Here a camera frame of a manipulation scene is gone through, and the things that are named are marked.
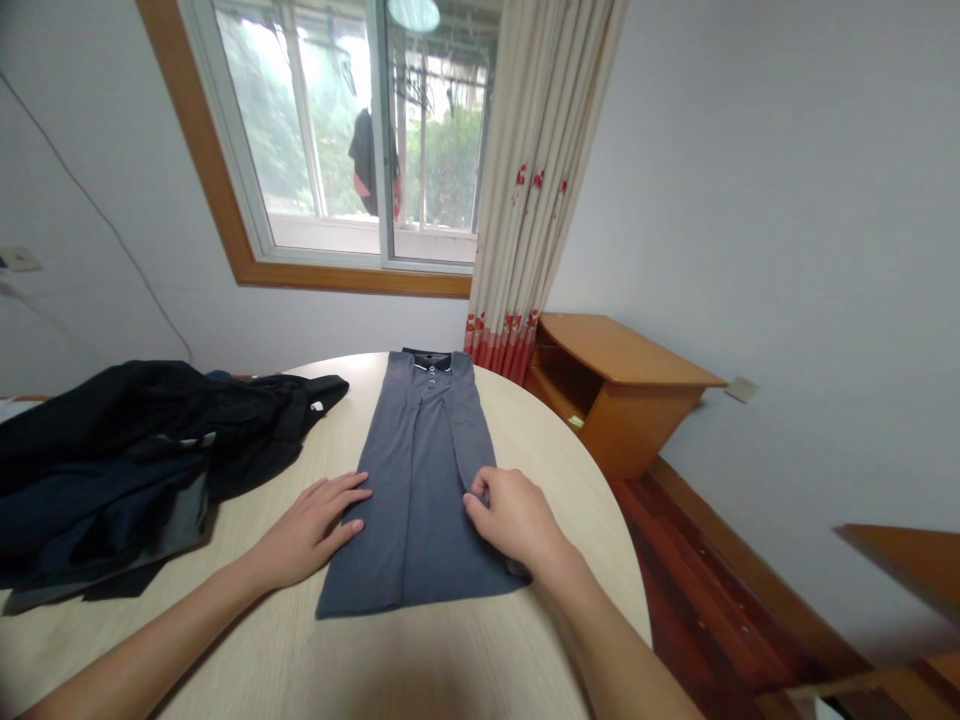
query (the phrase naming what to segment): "hand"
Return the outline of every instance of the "hand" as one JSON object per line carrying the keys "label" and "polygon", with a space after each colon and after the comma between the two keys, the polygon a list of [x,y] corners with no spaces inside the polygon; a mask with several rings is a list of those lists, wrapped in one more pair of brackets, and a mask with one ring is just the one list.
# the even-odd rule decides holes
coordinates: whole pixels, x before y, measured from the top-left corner
{"label": "hand", "polygon": [[313,575],[333,554],[363,530],[362,520],[338,525],[343,511],[373,492],[357,490],[367,473],[346,473],[333,480],[321,478],[304,490],[296,502],[260,541],[237,562],[262,592],[294,585]]}
{"label": "hand", "polygon": [[[477,497],[488,490],[489,510]],[[553,574],[577,557],[543,490],[519,470],[481,468],[463,504],[480,536],[526,565],[535,578]]]}

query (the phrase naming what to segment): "curtain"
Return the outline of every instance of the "curtain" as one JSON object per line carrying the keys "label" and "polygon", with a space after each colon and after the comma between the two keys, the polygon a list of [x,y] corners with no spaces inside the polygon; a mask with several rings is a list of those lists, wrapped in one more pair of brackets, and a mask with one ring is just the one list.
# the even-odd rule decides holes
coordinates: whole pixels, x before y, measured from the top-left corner
{"label": "curtain", "polygon": [[506,0],[464,350],[518,384],[556,274],[627,0]]}

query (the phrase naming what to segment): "table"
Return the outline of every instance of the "table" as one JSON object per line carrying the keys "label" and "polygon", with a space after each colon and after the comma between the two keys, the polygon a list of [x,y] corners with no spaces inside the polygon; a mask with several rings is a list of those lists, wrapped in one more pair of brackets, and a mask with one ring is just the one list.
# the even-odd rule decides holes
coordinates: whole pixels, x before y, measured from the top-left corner
{"label": "table", "polygon": [[[211,542],[169,562],[135,600],[79,598],[0,618],[0,697],[24,710],[237,558],[316,478],[356,467],[387,354],[291,370],[337,374],[350,392],[310,432],[300,459],[225,503]],[[477,388],[502,467],[546,493],[613,602],[650,642],[643,581],[626,525],[596,463],[565,423],[522,388],[478,368]],[[364,618],[314,620],[326,570],[245,615],[162,708],[169,718],[583,718],[572,660],[531,586]],[[0,602],[7,591],[0,594]]]}

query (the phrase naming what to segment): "baseboard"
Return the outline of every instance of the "baseboard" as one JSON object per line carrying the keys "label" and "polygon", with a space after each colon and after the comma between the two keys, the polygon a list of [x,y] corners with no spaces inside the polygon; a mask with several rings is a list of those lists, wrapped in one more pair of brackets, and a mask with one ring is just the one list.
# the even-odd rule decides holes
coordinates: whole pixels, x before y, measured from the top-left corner
{"label": "baseboard", "polygon": [[656,458],[647,472],[697,525],[703,538],[738,579],[831,677],[843,678],[873,669],[760,559],[666,460]]}

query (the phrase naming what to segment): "white wall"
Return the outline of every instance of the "white wall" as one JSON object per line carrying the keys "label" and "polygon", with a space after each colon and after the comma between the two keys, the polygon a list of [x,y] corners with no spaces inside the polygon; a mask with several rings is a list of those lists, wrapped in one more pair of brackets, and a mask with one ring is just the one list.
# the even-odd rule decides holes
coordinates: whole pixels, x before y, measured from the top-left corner
{"label": "white wall", "polygon": [[960,637],[838,539],[960,531],[960,4],[633,0],[548,309],[762,389],[665,457],[858,649]]}
{"label": "white wall", "polygon": [[[198,367],[263,373],[463,342],[466,301],[240,288],[132,0],[13,0],[0,68],[119,228]],[[0,245],[41,273],[0,293],[0,395],[56,393],[113,363],[185,353],[116,240],[0,87]]]}

